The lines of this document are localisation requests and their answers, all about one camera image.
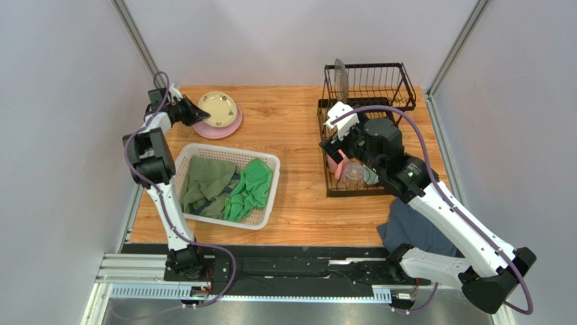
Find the clear glass plate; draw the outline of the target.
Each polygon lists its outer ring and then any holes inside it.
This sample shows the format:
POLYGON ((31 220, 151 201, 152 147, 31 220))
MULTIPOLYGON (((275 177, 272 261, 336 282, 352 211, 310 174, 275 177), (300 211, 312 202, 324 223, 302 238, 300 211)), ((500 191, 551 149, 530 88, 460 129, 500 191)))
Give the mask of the clear glass plate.
POLYGON ((349 75, 345 64, 337 58, 335 60, 335 97, 344 104, 348 101, 349 75))

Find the pink plate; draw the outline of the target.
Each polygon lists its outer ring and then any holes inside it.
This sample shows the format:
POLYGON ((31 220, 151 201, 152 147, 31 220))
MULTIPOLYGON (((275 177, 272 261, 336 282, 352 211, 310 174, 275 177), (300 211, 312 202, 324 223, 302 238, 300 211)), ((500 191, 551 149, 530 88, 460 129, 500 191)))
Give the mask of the pink plate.
POLYGON ((196 123, 192 127, 195 130, 195 132, 201 137, 207 139, 223 139, 235 133, 242 125, 242 120, 243 120, 243 113, 241 108, 238 108, 238 114, 234 119, 233 123, 226 127, 222 128, 213 127, 208 125, 204 121, 196 123))

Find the light green bowl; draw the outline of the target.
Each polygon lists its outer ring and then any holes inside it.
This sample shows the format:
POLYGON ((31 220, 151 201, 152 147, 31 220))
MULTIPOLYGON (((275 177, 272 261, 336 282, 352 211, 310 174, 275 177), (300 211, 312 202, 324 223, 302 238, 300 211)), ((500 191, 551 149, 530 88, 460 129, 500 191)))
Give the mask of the light green bowl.
POLYGON ((379 183, 379 176, 369 167, 364 168, 364 182, 368 186, 375 186, 379 183))

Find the cream patterned plate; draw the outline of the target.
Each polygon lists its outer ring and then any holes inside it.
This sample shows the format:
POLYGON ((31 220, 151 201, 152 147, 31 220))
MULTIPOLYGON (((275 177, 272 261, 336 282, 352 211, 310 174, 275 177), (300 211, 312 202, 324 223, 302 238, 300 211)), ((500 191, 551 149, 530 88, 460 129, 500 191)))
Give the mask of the cream patterned plate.
POLYGON ((231 125, 238 116, 238 106, 233 98, 221 91, 204 94, 198 107, 210 115, 204 122, 212 127, 224 128, 231 125))

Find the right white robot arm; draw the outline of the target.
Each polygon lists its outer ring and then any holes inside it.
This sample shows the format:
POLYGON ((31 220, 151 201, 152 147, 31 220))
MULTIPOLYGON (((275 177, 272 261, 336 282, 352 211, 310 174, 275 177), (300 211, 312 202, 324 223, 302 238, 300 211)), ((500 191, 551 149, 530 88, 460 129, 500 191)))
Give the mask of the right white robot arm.
POLYGON ((332 131, 322 139, 325 155, 340 162, 352 158, 372 171, 385 191, 422 215, 461 253, 429 253, 401 243, 390 261, 401 274, 459 289, 478 309, 494 314, 520 288, 529 315, 534 302, 525 275, 536 262, 526 247, 515 248, 491 232, 450 193, 427 158, 406 153, 402 132, 388 118, 330 118, 332 131))

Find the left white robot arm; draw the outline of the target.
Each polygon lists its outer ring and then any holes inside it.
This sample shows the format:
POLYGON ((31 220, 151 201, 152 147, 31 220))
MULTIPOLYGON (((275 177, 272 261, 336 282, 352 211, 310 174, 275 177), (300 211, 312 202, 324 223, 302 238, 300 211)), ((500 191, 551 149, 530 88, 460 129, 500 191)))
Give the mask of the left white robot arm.
POLYGON ((166 281, 207 279, 209 268, 186 223, 176 194, 176 166, 166 133, 175 123, 190 126, 206 114, 174 87, 148 92, 144 124, 123 136, 123 154, 134 182, 153 200, 168 240, 166 281))

